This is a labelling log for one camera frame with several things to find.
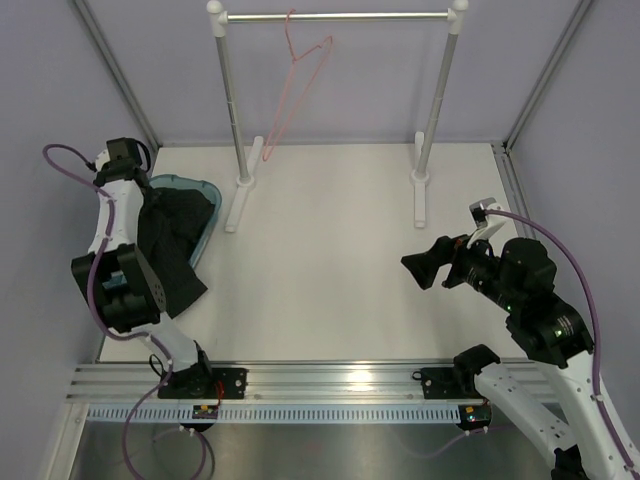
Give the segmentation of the black pinstriped shirt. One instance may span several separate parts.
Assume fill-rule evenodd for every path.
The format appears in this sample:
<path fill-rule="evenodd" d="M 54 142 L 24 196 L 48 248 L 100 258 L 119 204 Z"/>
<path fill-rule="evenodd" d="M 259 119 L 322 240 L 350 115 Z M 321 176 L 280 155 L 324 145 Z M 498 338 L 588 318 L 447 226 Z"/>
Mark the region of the black pinstriped shirt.
<path fill-rule="evenodd" d="M 164 288 L 172 318 L 207 291 L 189 260 L 214 212 L 215 205 L 194 189 L 151 188 L 145 196 L 137 244 Z"/>

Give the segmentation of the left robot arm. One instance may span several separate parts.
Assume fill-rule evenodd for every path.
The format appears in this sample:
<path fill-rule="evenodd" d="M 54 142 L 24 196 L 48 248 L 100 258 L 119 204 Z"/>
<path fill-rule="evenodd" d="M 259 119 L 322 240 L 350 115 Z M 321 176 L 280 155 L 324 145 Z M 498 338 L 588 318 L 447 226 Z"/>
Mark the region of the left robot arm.
<path fill-rule="evenodd" d="M 72 275 L 106 337 L 138 340 L 159 358 L 159 397 L 205 398 L 216 384 L 207 355 L 170 319 L 161 280 L 137 244 L 140 212 L 153 193 L 142 168 L 148 150 L 121 137 L 106 152 L 89 183 L 99 199 L 95 236 L 88 253 L 72 260 Z"/>

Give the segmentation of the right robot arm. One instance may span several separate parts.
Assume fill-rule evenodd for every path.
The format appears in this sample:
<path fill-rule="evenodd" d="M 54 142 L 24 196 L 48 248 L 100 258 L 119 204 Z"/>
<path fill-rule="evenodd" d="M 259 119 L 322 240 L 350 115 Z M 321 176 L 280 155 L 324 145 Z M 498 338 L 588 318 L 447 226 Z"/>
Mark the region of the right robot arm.
<path fill-rule="evenodd" d="M 593 372 L 595 341 L 576 309 L 555 293 L 557 268 L 540 242 L 513 238 L 495 255 L 486 240 L 443 236 L 401 263 L 423 290 L 448 266 L 443 287 L 466 284 L 503 309 L 511 338 L 547 380 L 564 416 L 521 386 L 484 344 L 454 359 L 452 383 L 460 395 L 498 407 L 543 456 L 554 479 L 638 478 L 638 450 L 619 418 L 601 412 L 607 397 Z"/>

